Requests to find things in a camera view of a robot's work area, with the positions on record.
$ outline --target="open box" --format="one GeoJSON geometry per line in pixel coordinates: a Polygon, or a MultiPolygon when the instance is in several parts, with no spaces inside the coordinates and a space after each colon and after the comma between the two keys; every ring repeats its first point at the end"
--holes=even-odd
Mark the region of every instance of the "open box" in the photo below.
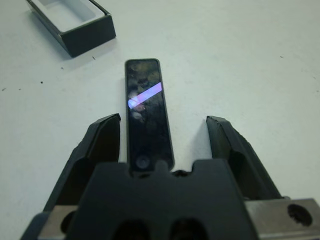
{"type": "Polygon", "coordinates": [[[116,37],[110,13],[94,0],[26,1],[71,57],[116,37]]]}

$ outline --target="metal plate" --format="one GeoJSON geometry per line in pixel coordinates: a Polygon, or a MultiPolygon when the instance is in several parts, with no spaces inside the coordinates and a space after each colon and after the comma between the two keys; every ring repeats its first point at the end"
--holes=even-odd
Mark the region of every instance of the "metal plate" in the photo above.
{"type": "Polygon", "coordinates": [[[45,223],[38,240],[63,240],[66,234],[62,231],[61,225],[65,217],[76,211],[78,206],[57,205],[52,210],[47,222],[45,223]]]}
{"type": "Polygon", "coordinates": [[[262,240],[320,238],[320,208],[313,199],[247,201],[245,205],[262,240]]]}

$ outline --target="glossy black surface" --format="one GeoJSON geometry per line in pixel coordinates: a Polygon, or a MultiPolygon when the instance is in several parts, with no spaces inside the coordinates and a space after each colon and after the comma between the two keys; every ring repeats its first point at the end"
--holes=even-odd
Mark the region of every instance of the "glossy black surface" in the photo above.
{"type": "Polygon", "coordinates": [[[152,171],[160,160],[171,169],[174,157],[160,64],[156,59],[129,60],[125,72],[131,170],[152,171]]]}

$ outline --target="screw hole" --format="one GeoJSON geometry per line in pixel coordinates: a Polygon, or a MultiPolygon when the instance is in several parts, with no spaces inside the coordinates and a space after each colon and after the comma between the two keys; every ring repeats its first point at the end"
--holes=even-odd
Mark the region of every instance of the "screw hole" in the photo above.
{"type": "Polygon", "coordinates": [[[61,231],[66,234],[68,232],[69,225],[71,223],[72,218],[74,217],[76,211],[70,212],[67,216],[64,217],[61,223],[61,231]]]}
{"type": "Polygon", "coordinates": [[[312,217],[307,209],[297,204],[288,206],[288,214],[297,224],[309,227],[312,224],[312,217]]]}

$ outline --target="white table surface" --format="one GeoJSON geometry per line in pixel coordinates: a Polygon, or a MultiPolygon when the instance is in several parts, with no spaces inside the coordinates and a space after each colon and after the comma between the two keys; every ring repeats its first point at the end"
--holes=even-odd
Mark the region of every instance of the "white table surface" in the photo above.
{"type": "Polygon", "coordinates": [[[95,120],[120,113],[126,161],[124,63],[133,58],[160,60],[175,169],[211,157],[205,119],[219,116],[282,195],[320,202],[320,1],[98,3],[117,38],[72,59],[25,1],[1,1],[1,239],[19,239],[42,211],[95,120]]]}

